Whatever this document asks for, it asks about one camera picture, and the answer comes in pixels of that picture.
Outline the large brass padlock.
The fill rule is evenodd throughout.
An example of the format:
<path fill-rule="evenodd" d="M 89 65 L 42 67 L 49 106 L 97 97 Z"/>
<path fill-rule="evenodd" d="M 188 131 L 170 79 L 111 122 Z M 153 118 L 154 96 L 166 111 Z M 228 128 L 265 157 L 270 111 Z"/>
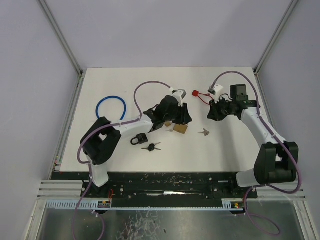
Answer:
<path fill-rule="evenodd" d="M 173 131 L 177 132 L 177 133 L 180 133 L 180 134 L 185 134 L 187 132 L 187 129 L 188 129 L 188 125 L 185 124 L 175 124 L 174 127 L 173 127 Z"/>

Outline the red cable padlock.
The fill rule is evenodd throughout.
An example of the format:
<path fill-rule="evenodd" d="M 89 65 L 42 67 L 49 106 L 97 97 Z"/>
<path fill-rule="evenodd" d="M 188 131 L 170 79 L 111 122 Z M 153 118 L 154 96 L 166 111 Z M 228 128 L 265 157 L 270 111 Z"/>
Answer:
<path fill-rule="evenodd" d="M 206 104 L 206 105 L 208 105 L 208 106 L 210 105 L 210 102 L 209 102 L 209 101 L 205 101 L 205 100 L 203 99 L 203 97 L 210 98 L 210 100 L 213 100 L 213 99 L 214 99 L 209 93 L 201 93 L 201 92 L 199 92 L 198 90 L 193 90 L 192 96 L 195 97 L 195 98 L 200 99 L 204 104 Z"/>

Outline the black-headed keys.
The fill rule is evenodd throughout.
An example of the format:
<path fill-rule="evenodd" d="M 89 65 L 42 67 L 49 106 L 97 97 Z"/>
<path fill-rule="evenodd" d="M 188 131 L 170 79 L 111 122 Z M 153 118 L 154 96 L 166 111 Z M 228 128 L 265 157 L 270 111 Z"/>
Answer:
<path fill-rule="evenodd" d="M 158 143 L 151 143 L 151 144 L 148 145 L 148 147 L 142 147 L 141 149 L 142 149 L 142 150 L 147 150 L 147 151 L 149 151 L 149 152 L 153 152 L 154 150 L 160 151 L 161 149 L 157 147 L 157 145 L 159 145 L 159 144 L 160 144 L 160 142 L 158 142 Z"/>

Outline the black padlock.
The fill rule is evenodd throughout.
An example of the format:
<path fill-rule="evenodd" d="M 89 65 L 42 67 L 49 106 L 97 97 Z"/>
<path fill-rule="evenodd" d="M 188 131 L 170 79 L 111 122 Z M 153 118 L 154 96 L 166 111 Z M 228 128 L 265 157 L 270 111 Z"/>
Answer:
<path fill-rule="evenodd" d="M 148 137 L 145 133 L 139 133 L 130 140 L 130 144 L 136 146 L 147 143 L 148 141 Z"/>

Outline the blue cable lock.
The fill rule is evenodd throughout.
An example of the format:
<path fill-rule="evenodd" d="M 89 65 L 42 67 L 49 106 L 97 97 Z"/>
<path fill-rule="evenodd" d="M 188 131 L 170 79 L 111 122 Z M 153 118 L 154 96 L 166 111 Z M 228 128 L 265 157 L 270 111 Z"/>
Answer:
<path fill-rule="evenodd" d="M 125 100 L 116 95 L 102 98 L 95 107 L 95 115 L 100 117 L 111 117 L 112 120 L 123 120 L 127 113 Z"/>

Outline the small brass padlock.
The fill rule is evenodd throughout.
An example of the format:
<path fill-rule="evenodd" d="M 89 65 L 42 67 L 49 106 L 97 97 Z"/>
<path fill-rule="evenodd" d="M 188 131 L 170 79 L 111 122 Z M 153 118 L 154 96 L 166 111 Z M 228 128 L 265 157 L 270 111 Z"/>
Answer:
<path fill-rule="evenodd" d="M 172 125 L 172 122 L 167 121 L 167 122 L 165 122 L 165 123 L 164 123 L 164 125 L 165 125 L 166 127 L 169 127 L 169 126 L 171 126 L 171 125 Z"/>

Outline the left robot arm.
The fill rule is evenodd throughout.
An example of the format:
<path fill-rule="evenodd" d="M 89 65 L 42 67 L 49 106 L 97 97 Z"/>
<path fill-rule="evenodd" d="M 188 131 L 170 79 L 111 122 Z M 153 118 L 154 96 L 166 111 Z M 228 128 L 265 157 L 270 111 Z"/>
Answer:
<path fill-rule="evenodd" d="M 80 153 L 87 157 L 89 178 L 98 188 L 109 181 L 107 161 L 114 154 L 121 140 L 139 134 L 148 134 L 161 129 L 166 122 L 187 125 L 192 122 L 188 104 L 179 102 L 173 95 L 165 96 L 154 109 L 148 109 L 137 119 L 112 123 L 106 117 L 99 118 L 80 140 L 77 160 Z"/>

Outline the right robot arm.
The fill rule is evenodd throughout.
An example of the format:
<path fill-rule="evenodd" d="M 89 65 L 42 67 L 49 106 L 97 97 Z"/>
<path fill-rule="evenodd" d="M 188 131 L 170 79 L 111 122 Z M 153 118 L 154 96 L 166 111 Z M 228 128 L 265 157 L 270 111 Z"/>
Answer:
<path fill-rule="evenodd" d="M 207 118 L 216 122 L 236 116 L 253 135 L 259 152 L 252 169 L 236 174 L 239 187 L 253 187 L 289 183 L 296 180 L 299 147 L 276 133 L 264 120 L 260 105 L 250 100 L 244 84 L 230 86 L 230 99 L 223 98 L 223 87 L 215 84 L 209 88 L 214 98 L 210 101 Z"/>

